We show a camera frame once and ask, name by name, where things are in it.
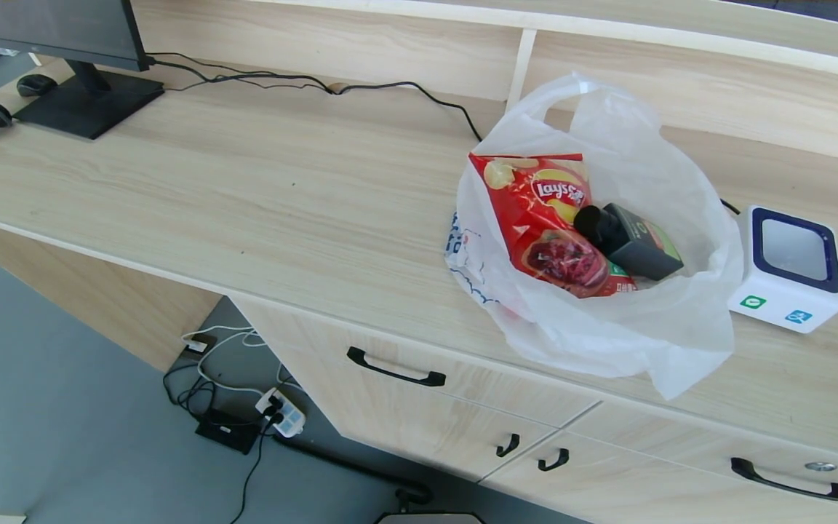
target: monitor base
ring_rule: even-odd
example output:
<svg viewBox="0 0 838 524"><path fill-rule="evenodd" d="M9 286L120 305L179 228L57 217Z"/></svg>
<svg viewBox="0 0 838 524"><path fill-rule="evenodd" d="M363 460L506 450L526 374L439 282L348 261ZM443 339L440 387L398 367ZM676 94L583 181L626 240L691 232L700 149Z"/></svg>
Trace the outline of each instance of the monitor base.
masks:
<svg viewBox="0 0 838 524"><path fill-rule="evenodd" d="M77 74L21 109L15 119L95 140L164 92L164 84L154 80L104 71L99 76L111 90L87 89L89 79Z"/></svg>

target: blue icon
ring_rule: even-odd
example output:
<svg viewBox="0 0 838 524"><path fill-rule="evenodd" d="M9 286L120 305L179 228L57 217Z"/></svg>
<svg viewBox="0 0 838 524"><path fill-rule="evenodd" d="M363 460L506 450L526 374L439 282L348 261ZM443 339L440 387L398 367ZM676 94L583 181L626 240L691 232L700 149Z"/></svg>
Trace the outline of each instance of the blue icon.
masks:
<svg viewBox="0 0 838 524"><path fill-rule="evenodd" d="M807 311L795 309L794 311L789 312L788 316L786 316L784 319L789 322L794 322L794 324L804 324L804 322L807 322L813 316L814 315L811 315Z"/></svg>

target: power strip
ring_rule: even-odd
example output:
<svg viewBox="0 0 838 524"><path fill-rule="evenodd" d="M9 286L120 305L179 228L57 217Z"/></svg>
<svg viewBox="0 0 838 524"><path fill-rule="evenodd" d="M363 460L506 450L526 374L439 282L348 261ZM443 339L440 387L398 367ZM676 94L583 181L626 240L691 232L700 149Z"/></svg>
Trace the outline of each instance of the power strip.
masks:
<svg viewBox="0 0 838 524"><path fill-rule="evenodd" d="M303 425L306 424L306 415L303 415L303 412L299 411L299 408L296 408L296 405L290 402L290 399L286 398L286 395L283 395L277 388L272 388L269 392L266 392L257 401L254 408L257 408L260 413L263 413L266 408L270 407L270 397L275 397L280 402L283 402L283 407L280 408L280 413L283 414L283 422L280 422L274 428L285 438L296 437L297 434L303 432Z"/></svg>

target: black drawer handle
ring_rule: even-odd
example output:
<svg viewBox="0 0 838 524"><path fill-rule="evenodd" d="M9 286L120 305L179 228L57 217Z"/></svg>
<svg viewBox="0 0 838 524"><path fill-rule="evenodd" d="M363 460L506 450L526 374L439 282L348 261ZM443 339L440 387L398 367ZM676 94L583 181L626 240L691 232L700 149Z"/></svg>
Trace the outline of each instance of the black drawer handle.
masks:
<svg viewBox="0 0 838 524"><path fill-rule="evenodd" d="M506 457L506 455L512 453L513 450L516 450L516 448L518 448L518 447L519 447L519 435L514 433L514 434L510 435L510 437L509 437L509 445L507 445L505 448L502 445L498 445L496 447L496 456L498 456L500 458Z"/></svg>
<svg viewBox="0 0 838 524"><path fill-rule="evenodd" d="M755 465L744 458L732 457L730 459L730 464L733 467L733 472L739 475L739 477L745 478L745 480L751 480L752 482L758 482L759 484L771 485L772 488L778 488L778 490L800 493L801 495L823 499L825 501L838 501L838 483L836 482L829 483L829 493L815 493L768 480L767 478L755 473Z"/></svg>
<svg viewBox="0 0 838 524"><path fill-rule="evenodd" d="M561 448L561 450L559 450L558 452L558 460L555 461L555 464L549 466L545 461L541 460L540 458L538 462L539 471L551 471L555 468L563 467L563 465L568 464L569 457L570 454L568 453L568 450L565 450L565 448Z"/></svg>
<svg viewBox="0 0 838 524"><path fill-rule="evenodd" d="M445 385L445 374L439 373L438 371L429 371L428 377L425 378L409 378L403 377L403 375L398 375L393 373L392 371L387 371L386 369L377 368L375 365L370 365L365 360L365 354L363 349L356 348L351 346L348 348L348 358L355 362L355 364L360 365L362 368L370 369L370 371L376 371L382 375L387 375L387 377L399 378L400 381L412 382L413 384L419 384L420 386L426 386L428 388L439 388Z"/></svg>

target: computer monitor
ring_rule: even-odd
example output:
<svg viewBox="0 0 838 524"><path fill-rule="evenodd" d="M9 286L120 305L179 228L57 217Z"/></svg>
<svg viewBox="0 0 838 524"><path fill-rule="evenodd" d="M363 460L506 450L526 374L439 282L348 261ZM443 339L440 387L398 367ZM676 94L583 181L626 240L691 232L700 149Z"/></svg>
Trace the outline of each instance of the computer monitor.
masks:
<svg viewBox="0 0 838 524"><path fill-rule="evenodd" d="M75 73L17 112L22 122L95 139L164 92L94 65L149 67L129 0L0 0L0 47L62 57Z"/></svg>

